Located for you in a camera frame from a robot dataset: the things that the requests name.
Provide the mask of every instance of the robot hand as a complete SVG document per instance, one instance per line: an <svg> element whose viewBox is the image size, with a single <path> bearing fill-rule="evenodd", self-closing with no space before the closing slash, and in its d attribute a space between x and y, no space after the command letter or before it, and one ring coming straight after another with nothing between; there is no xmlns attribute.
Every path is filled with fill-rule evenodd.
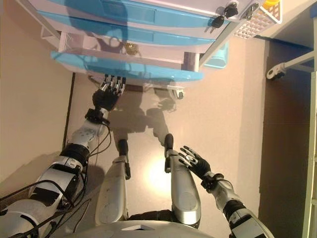
<svg viewBox="0 0 317 238"><path fill-rule="evenodd" d="M125 77L118 76L115 80L111 75L111 79L108 80L108 75L106 75L101 88L93 95L94 106L98 109L104 108L108 112L111 111L125 89L125 82Z"/></svg>
<svg viewBox="0 0 317 238"><path fill-rule="evenodd" d="M209 163L188 146L184 146L184 148L180 148L180 150L186 155L179 153L179 162L183 163L199 178L204 179L211 171Z"/></svg>

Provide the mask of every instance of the blue drawer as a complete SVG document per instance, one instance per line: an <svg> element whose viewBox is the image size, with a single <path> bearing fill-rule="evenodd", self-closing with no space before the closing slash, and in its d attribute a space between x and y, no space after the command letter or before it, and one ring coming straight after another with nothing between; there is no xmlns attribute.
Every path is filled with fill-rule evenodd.
<svg viewBox="0 0 317 238"><path fill-rule="evenodd" d="M127 78L166 82L190 82L203 78L200 72L166 68L141 63L127 63L113 59L51 52L52 59L88 71L118 75Z"/></svg>
<svg viewBox="0 0 317 238"><path fill-rule="evenodd" d="M75 27L98 35L115 37L124 41L130 40L156 45L191 46L213 43L214 39L180 36L159 31L151 31L136 27L127 27L106 22L92 21L78 17L59 15L50 12L38 11L42 16L54 21Z"/></svg>
<svg viewBox="0 0 317 238"><path fill-rule="evenodd" d="M120 22L168 27L207 27L213 20L203 15L128 0L49 1Z"/></svg>

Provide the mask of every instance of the beige floor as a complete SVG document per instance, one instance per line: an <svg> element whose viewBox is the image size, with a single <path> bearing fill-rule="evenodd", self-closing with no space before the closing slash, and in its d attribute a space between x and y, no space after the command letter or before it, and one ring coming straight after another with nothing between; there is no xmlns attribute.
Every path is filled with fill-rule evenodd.
<svg viewBox="0 0 317 238"><path fill-rule="evenodd" d="M226 69L204 68L205 78L187 88L183 100L152 88L143 93L125 92L109 120L116 139L128 138L132 174L126 183L129 214L171 207L170 175L163 170L164 155L160 144L167 132L174 135L175 148L182 145L194 148L210 163L214 172L223 173L232 181L245 205L258 213L264 51L262 40L232 38ZM69 136L81 125L87 108L92 105L91 95L95 89L85 75L77 75ZM117 154L113 143L98 160L90 160L91 165L96 165L91 168L89 181L92 184L98 185ZM202 203L200 230L217 238L227 238L226 219L198 179L196 183ZM92 225L88 222L92 215L93 212L86 215L82 222L85 225L78 230Z"/></svg>

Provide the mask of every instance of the beige wall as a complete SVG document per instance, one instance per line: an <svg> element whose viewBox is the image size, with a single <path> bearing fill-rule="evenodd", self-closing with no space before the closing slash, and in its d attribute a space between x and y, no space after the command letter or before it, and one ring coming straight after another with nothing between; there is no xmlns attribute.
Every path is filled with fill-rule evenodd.
<svg viewBox="0 0 317 238"><path fill-rule="evenodd" d="M313 48L313 21L309 6L316 0L283 0L283 22L260 35Z"/></svg>
<svg viewBox="0 0 317 238"><path fill-rule="evenodd" d="M50 59L40 31L15 1L4 1L0 196L33 182L62 145L72 73Z"/></svg>

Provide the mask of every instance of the black cable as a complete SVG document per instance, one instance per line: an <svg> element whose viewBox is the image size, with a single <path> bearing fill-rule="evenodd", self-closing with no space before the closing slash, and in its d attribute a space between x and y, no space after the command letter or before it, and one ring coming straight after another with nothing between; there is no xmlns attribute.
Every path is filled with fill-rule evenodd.
<svg viewBox="0 0 317 238"><path fill-rule="evenodd" d="M109 128L109 126L107 126L107 125L105 125L107 128L108 128L108 131L109 131L109 133L107 134L107 136L102 140L102 142L108 137L108 135L110 136L110 141L109 141L109 144L108 144L108 146L105 148L105 149L103 149L103 150L101 150L101 151L98 151L97 153L94 153L94 154L91 154L90 156L94 156L94 155L97 155L97 154L100 154L100 153L102 153L103 151L105 151L106 149L108 149L109 147L110 147L110 145L111 145L111 140L112 140L112 138L111 138L111 133L110 133L110 128Z"/></svg>
<svg viewBox="0 0 317 238"><path fill-rule="evenodd" d="M30 185L28 185L28 186L25 186L25 187L23 187L23 188L21 188L21 189L15 191L15 192L13 192L13 193L7 195L7 196L5 196L5 197L0 198L0 201L3 201L3 200L5 200L5 199L7 199L7 198L9 198L9 197L11 197L11 196L13 196L13 195L16 195L17 193L22 192L22 191L24 191L24 190L26 190L26 189L28 189L28 188L34 186L34 185L37 185L37 184L40 184L40 183L44 183L44 182L52 183L53 185L55 185L55 187L57 187L58 190L59 190L59 191L63 194L63 196L67 199L67 201L70 203L70 205L71 205L72 207L75 207L74 203L71 201L71 199L69 199L69 197L68 197L68 195L66 195L65 191L64 191L56 182L54 182L54 181L52 181L52 180L48 180L48 179L46 179L46 180L41 180L41 181L38 181L38 182L34 182L34 183L32 183L32 184L30 184Z"/></svg>
<svg viewBox="0 0 317 238"><path fill-rule="evenodd" d="M66 213L69 213L73 210L73 208L70 208L66 211L63 211L63 212L56 212L54 215L50 216L49 218L47 218L46 220L42 221L41 223L39 223L38 225L34 226L32 229L30 229L29 231L27 232L24 232L24 233L20 233L20 234L16 234L16 235L13 235L9 238L25 238L27 237L28 235L31 235L34 231L38 230L40 227L44 226L47 222L50 222L51 220L63 215L63 214L66 214Z"/></svg>
<svg viewBox="0 0 317 238"><path fill-rule="evenodd" d="M96 147L95 149L93 149L92 152L90 152L90 156L96 155L96 153L95 153L95 154L93 154L93 153L101 146L101 144L107 139L107 137L108 137L109 135L110 135L110 137L111 137L111 133L110 133L110 128L109 128L109 126L106 125L106 124L103 124L103 125L108 128L108 133L107 133L107 135L104 137L104 139L97 145L97 147Z"/></svg>
<svg viewBox="0 0 317 238"><path fill-rule="evenodd" d="M75 204L75 207L77 207L77 206L81 203L81 201L84 199L84 197L85 197L86 185L87 185L87 182L88 182L88 165L87 165L87 167L86 167L86 172L85 172L85 174L86 174L85 178L83 178L83 173L80 174L81 179L82 179L82 181L83 181L83 188L80 190L80 192L79 192L79 193L77 194L77 196L75 197L74 203L79 199L80 196L82 196L82 197L80 198L79 202ZM60 218L60 220L58 221L58 223L57 223L57 225L56 225L55 231L56 231L59 227L61 227L60 223L62 222L62 220L64 219L65 216L66 216L66 214L64 214L64 215Z"/></svg>
<svg viewBox="0 0 317 238"><path fill-rule="evenodd" d="M64 225L66 222L68 222L69 219L70 219L72 216L74 216L74 215L76 214L76 212L78 212L79 209L82 208L82 206L83 206L86 202L88 202L88 201L91 201L91 198L85 200L69 217L67 217L67 219L66 219L63 223L61 223L59 226L57 226L56 230L57 230L58 228L60 228L62 225Z"/></svg>

